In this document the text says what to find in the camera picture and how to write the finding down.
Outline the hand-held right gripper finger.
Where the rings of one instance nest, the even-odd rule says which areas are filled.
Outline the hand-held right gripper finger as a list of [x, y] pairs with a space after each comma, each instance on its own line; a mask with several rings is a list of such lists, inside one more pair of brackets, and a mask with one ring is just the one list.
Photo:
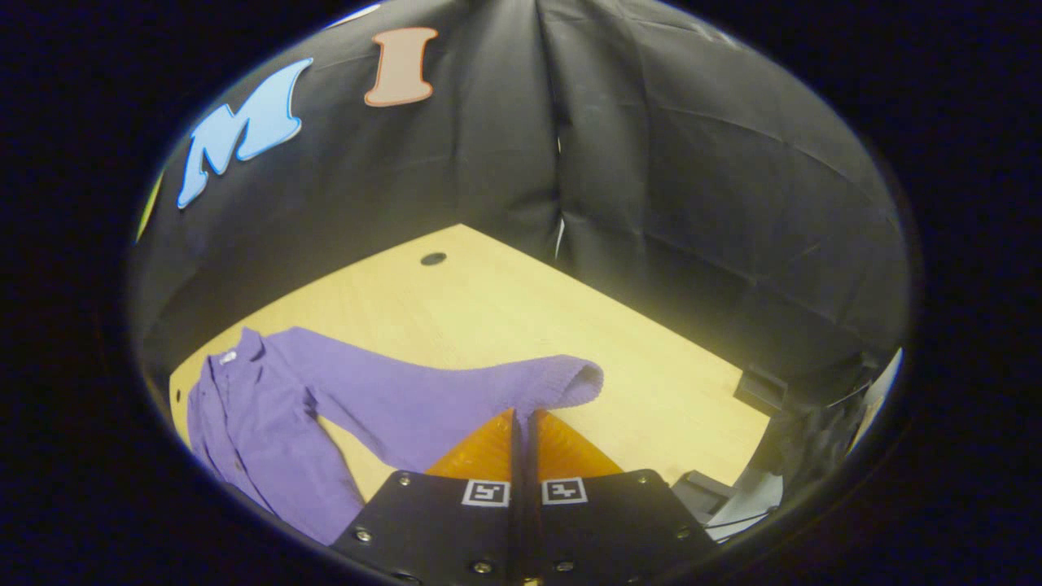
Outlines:
[[398, 470], [336, 539], [339, 556], [395, 585], [514, 585], [523, 527], [513, 409], [427, 472]]
[[529, 423], [525, 575], [543, 585], [651, 585], [718, 543], [654, 470], [622, 470], [546, 409]]

